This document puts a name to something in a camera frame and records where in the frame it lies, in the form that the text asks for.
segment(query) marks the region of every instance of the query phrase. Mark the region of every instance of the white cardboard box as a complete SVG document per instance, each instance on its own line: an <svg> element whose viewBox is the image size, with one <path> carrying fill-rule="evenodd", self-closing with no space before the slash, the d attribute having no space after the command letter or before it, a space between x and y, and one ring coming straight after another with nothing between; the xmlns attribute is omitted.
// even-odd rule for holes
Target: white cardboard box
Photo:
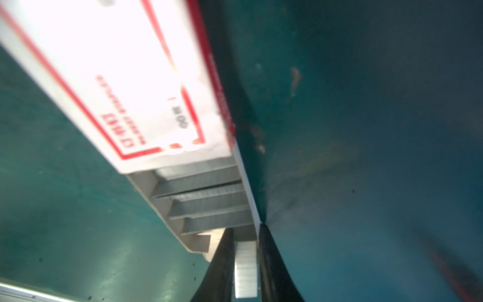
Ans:
<svg viewBox="0 0 483 302"><path fill-rule="evenodd" d="M197 0L0 0L0 42L120 173L231 156Z"/></svg>

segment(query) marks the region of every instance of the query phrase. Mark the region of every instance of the teal surface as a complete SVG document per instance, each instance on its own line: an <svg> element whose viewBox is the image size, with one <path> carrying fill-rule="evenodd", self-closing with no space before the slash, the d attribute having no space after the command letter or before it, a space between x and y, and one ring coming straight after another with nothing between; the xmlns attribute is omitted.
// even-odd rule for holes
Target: teal surface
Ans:
<svg viewBox="0 0 483 302"><path fill-rule="evenodd" d="M415 230L482 279L483 3L202 3L260 215L304 299L459 301Z"/></svg>
<svg viewBox="0 0 483 302"><path fill-rule="evenodd" d="M79 301L189 301L207 261L0 49L0 277Z"/></svg>

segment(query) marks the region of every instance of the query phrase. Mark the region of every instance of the red printed border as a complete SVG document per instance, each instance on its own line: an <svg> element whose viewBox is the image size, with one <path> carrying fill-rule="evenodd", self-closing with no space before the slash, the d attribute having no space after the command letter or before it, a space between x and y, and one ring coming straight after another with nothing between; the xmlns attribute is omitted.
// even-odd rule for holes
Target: red printed border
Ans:
<svg viewBox="0 0 483 302"><path fill-rule="evenodd" d="M218 102L218 107L220 108L220 113L225 121L225 127L227 127L231 138L235 137L235 125L231 119L230 110L228 108L227 100L225 97L225 92L221 86L220 76L218 75L218 70L216 69L216 64L213 58L213 53L211 50L210 42L208 41L208 36L206 34L205 23L203 17L201 16L201 10L199 9L198 0L185 0L191 21L198 37L198 43L201 47L201 52L203 54L203 59L206 67L208 68L208 74L210 75L210 80L212 83L212 88L215 92L216 101Z"/></svg>
<svg viewBox="0 0 483 302"><path fill-rule="evenodd" d="M74 101L74 103L79 107L79 109L86 115L87 119L97 128L101 133L103 138L111 145L117 155L122 159L132 159L149 154L160 153L163 151L162 148L156 147L148 150L143 150L139 152L134 152L130 154L123 154L119 147L110 138L104 128L99 124L99 122L94 118L92 113L87 109L87 107L82 103L80 98L74 93L67 82L60 76L60 74L55 70L52 64L47 60L47 58L38 49L35 43L29 38L29 36L23 31L20 25L14 20L14 18L8 13L8 11L0 5L0 15L7 21L10 28L17 34L17 36L22 40L25 46L32 52L36 59L42 64L42 66L49 72L55 81L64 89L65 93Z"/></svg>

